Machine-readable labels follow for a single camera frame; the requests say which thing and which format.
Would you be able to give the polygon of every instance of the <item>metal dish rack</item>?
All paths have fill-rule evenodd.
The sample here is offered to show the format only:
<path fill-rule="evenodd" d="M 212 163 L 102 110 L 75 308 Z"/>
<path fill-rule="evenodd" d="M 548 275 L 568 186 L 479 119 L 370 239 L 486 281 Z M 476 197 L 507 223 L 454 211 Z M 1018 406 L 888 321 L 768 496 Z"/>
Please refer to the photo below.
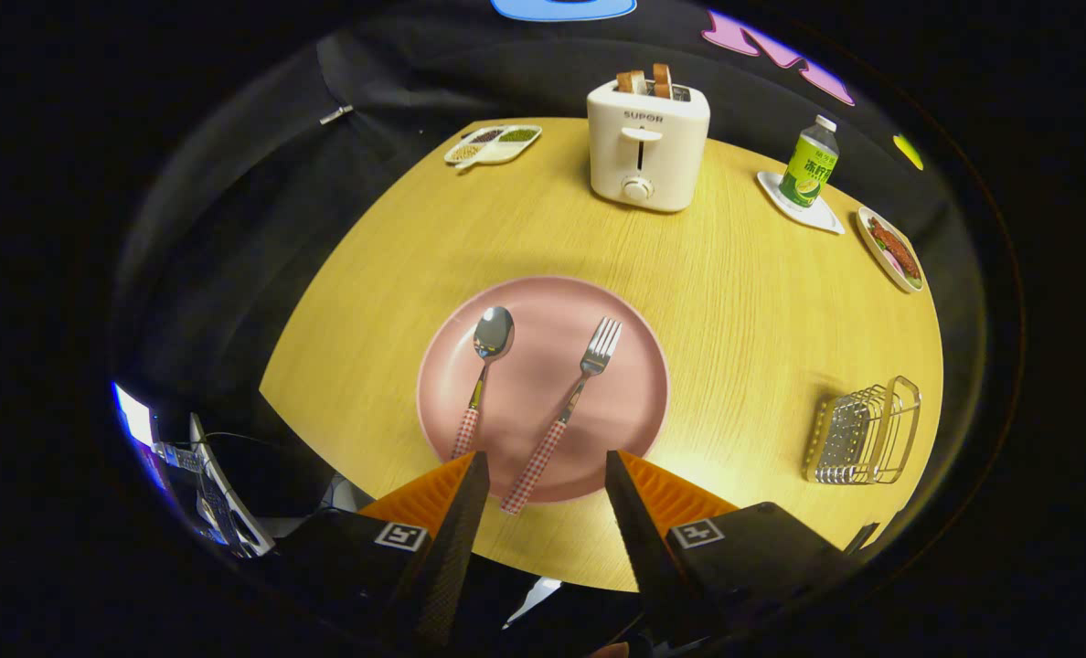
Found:
<path fill-rule="evenodd" d="M 824 484 L 896 482 L 920 416 L 921 392 L 899 375 L 886 388 L 876 383 L 828 401 L 816 418 L 804 478 Z"/>

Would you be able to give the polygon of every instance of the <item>white toaster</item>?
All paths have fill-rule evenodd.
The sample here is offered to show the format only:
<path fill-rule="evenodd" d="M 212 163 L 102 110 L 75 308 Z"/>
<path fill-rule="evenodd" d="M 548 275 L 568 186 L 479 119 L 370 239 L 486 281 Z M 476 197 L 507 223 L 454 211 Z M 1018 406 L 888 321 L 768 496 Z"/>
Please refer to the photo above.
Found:
<path fill-rule="evenodd" d="M 693 200 L 709 132 L 702 91 L 673 85 L 673 98 L 617 91 L 617 80 L 588 96 L 592 190 L 623 204 L 665 212 Z"/>

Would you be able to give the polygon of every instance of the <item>plate of meat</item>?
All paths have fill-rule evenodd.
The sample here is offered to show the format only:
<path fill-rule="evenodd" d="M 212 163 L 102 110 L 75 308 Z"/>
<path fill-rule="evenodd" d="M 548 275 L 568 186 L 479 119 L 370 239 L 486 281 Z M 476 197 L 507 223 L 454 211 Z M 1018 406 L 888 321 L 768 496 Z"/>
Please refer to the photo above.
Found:
<path fill-rule="evenodd" d="M 857 214 L 860 237 L 888 278 L 906 292 L 924 288 L 924 274 L 908 239 L 872 208 L 861 207 Z"/>

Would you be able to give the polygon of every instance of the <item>yellow sticker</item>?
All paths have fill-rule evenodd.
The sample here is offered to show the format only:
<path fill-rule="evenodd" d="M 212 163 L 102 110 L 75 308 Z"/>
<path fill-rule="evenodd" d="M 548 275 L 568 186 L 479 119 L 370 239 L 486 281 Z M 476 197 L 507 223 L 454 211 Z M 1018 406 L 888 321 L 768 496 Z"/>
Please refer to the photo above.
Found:
<path fill-rule="evenodd" d="M 915 149 L 910 144 L 908 139 L 902 137 L 902 135 L 893 135 L 893 144 L 897 144 L 897 148 L 905 153 L 905 157 L 910 160 L 912 166 L 918 167 L 919 170 L 924 170 L 924 163 L 921 162 L 921 154 L 915 152 Z"/>

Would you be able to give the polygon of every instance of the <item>fork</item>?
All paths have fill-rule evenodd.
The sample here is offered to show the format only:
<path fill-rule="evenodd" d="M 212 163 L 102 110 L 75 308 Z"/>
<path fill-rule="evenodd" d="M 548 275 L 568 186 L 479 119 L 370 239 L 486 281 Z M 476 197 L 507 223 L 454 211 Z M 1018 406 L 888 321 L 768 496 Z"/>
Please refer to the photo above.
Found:
<path fill-rule="evenodd" d="M 552 422 L 552 428 L 547 430 L 546 436 L 543 436 L 543 442 L 535 446 L 534 453 L 531 453 L 530 461 L 527 463 L 526 468 L 522 468 L 522 473 L 515 478 L 509 494 L 502 499 L 498 509 L 508 514 L 518 514 L 522 506 L 527 505 L 527 499 L 534 491 L 534 484 L 539 483 L 540 476 L 543 476 L 543 470 L 546 468 L 546 463 L 552 458 L 552 453 L 555 453 L 555 446 L 564 436 L 564 430 L 568 429 L 568 420 L 571 419 L 572 409 L 576 409 L 576 403 L 580 401 L 580 394 L 584 392 L 584 384 L 588 383 L 589 378 L 604 372 L 604 369 L 609 366 L 609 358 L 613 358 L 615 346 L 619 341 L 619 321 L 605 316 L 601 320 L 601 325 L 597 326 L 596 332 L 592 334 L 588 350 L 584 351 L 584 358 L 580 362 L 583 375 L 580 377 L 580 382 L 576 384 L 576 391 L 568 398 L 568 406 L 560 412 L 559 418 Z"/>

